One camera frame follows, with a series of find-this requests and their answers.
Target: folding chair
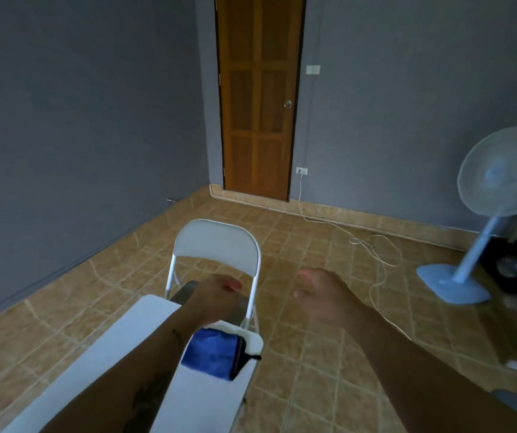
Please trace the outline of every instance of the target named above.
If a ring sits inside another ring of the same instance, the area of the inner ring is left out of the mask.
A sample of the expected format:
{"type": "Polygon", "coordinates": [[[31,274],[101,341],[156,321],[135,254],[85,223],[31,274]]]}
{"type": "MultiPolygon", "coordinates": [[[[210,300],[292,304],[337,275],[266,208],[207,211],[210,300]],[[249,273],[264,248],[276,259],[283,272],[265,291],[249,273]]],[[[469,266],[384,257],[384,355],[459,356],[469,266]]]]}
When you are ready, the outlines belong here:
{"type": "MultiPolygon", "coordinates": [[[[174,277],[178,286],[180,279],[174,268],[176,257],[196,257],[214,260],[231,266],[253,277],[250,297],[240,295],[236,309],[225,319],[226,322],[248,329],[250,320],[256,333],[259,333],[258,318],[254,299],[260,272],[261,252],[255,238],[246,229],[214,220],[197,219],[182,228],[176,237],[172,260],[168,270],[165,298],[168,299],[174,277]]],[[[170,299],[183,305],[190,298],[198,285],[198,281],[186,283],[170,299]]]]}

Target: person's left arm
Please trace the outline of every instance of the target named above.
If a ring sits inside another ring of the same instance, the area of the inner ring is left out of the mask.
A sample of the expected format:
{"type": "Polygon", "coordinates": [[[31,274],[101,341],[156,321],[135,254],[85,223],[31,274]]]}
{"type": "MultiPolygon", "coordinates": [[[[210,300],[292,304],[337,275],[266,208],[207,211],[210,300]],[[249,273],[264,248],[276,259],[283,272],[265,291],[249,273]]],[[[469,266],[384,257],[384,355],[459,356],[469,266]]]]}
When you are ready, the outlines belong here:
{"type": "Polygon", "coordinates": [[[74,398],[41,433],[147,433],[190,337],[225,318],[241,284],[225,275],[201,281],[192,297],[144,342],[74,398]]]}

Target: chair backrest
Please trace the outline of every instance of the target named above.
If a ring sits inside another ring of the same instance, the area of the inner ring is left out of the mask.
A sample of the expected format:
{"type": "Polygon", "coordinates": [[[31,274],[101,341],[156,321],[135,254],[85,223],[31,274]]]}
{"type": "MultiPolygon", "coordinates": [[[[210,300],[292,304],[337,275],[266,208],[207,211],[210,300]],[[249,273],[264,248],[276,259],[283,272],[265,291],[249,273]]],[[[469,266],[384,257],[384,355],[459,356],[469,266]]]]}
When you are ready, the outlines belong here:
{"type": "Polygon", "coordinates": [[[182,228],[173,254],[214,260],[255,277],[260,270],[260,247],[252,234],[236,225],[197,219],[182,228]]]}

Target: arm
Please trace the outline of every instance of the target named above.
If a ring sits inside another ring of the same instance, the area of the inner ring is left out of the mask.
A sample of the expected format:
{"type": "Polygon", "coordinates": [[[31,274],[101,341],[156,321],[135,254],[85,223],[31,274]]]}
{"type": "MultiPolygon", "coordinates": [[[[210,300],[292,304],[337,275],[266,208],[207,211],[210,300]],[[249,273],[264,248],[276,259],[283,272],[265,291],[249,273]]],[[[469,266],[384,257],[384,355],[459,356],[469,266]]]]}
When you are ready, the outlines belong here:
{"type": "Polygon", "coordinates": [[[202,281],[185,305],[74,398],[41,433],[150,431],[190,337],[226,317],[241,286],[225,275],[202,281]]]}
{"type": "Polygon", "coordinates": [[[300,274],[312,292],[295,298],[307,314],[343,327],[360,345],[409,433],[513,432],[517,412],[408,340],[323,269],[300,274]]]}

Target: pedestal fan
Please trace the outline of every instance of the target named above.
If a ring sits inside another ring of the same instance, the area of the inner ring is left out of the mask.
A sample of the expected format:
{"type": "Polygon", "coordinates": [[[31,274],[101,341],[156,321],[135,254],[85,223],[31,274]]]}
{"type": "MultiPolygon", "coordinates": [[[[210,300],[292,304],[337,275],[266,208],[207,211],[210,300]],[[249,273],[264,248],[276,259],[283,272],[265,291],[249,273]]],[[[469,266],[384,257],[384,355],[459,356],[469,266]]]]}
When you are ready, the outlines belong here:
{"type": "Polygon", "coordinates": [[[499,218],[517,214],[517,127],[483,138],[465,157],[457,177],[459,196],[473,212],[488,216],[471,249],[458,267],[429,264],[417,275],[441,299],[452,304],[475,304],[491,298],[471,275],[499,218]]]}

